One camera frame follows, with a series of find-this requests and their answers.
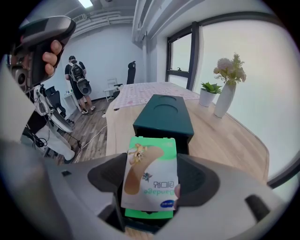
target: bandage box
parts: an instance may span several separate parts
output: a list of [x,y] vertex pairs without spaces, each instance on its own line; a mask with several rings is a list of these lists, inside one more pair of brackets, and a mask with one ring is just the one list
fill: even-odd
[[183,97],[154,94],[133,123],[136,136],[174,138],[177,153],[189,154],[194,135]]
[[125,216],[171,218],[177,185],[175,140],[131,138],[121,199],[121,207],[126,208]]

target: hand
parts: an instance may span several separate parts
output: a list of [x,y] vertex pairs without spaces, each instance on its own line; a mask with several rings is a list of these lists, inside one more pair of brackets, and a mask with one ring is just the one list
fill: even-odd
[[61,52],[62,45],[59,41],[54,40],[51,43],[51,51],[52,52],[45,52],[43,54],[43,61],[45,61],[47,64],[45,65],[45,71],[49,76],[52,76],[54,74],[54,66],[57,62],[57,55]]
[[[178,184],[174,189],[176,197],[180,197],[180,184]],[[177,200],[174,203],[174,208],[177,209]]]

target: ceiling light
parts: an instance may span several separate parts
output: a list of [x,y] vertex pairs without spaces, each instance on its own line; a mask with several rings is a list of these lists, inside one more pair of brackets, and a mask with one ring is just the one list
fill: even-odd
[[93,4],[90,0],[79,0],[79,1],[85,8],[89,8],[89,7],[93,6]]

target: wooden table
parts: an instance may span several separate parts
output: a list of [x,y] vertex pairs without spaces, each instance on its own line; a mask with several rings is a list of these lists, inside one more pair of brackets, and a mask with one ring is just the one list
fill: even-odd
[[[145,107],[137,105],[113,110],[112,101],[106,111],[106,155],[127,152],[130,138],[135,135],[132,124]],[[262,141],[237,120],[226,114],[222,119],[213,112],[215,106],[204,107],[198,100],[186,100],[194,136],[189,143],[191,156],[241,169],[266,183],[269,151]],[[133,239],[151,240],[153,235],[126,227],[125,234]]]

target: blue logo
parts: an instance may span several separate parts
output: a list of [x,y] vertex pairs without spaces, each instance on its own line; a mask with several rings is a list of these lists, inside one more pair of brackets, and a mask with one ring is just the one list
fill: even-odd
[[173,207],[173,205],[174,205],[174,201],[173,200],[166,200],[166,201],[164,201],[164,202],[162,202],[160,204],[160,206],[162,208],[171,208],[171,207]]

